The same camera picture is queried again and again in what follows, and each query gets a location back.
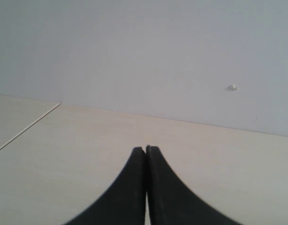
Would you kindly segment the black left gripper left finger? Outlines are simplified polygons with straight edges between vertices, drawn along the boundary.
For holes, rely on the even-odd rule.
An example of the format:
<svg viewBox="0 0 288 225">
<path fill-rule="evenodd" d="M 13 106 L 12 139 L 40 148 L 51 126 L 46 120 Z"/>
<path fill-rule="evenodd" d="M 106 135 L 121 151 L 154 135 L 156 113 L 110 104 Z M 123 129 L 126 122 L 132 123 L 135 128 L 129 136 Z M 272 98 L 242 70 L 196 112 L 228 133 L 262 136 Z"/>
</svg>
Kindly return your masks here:
<svg viewBox="0 0 288 225">
<path fill-rule="evenodd" d="M 135 147 L 111 186 L 70 225 L 143 225 L 146 210 L 146 154 Z"/>
</svg>

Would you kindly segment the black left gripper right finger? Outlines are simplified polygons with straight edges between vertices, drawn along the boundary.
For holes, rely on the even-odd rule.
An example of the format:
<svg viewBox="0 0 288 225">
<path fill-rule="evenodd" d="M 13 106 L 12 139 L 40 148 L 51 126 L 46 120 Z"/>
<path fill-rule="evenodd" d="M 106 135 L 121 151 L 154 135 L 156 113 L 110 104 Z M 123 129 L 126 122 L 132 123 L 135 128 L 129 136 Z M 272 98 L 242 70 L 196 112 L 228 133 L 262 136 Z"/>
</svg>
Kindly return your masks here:
<svg viewBox="0 0 288 225">
<path fill-rule="evenodd" d="M 194 194 L 159 147 L 146 147 L 147 196 L 152 225 L 237 225 Z"/>
</svg>

